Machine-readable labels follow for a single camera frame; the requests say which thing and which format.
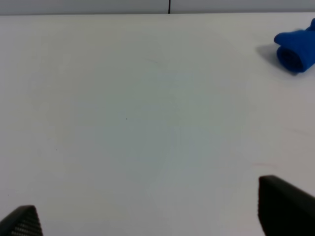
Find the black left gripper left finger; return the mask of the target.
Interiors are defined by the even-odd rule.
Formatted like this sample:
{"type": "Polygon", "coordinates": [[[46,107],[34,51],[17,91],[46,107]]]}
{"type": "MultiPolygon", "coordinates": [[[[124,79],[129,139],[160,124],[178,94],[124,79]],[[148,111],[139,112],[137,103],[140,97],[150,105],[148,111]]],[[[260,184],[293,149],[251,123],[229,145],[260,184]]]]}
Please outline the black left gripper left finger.
{"type": "Polygon", "coordinates": [[[36,207],[19,206],[0,221],[1,236],[43,236],[36,207]]]}

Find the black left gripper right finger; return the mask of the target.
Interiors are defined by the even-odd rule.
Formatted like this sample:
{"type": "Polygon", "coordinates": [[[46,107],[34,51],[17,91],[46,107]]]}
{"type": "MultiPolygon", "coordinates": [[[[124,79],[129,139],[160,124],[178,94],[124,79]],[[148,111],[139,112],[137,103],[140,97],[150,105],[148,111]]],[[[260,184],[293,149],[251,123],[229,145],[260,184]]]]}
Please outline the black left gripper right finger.
{"type": "Polygon", "coordinates": [[[277,176],[261,176],[258,218],[266,236],[313,236],[315,198],[277,176]]]}

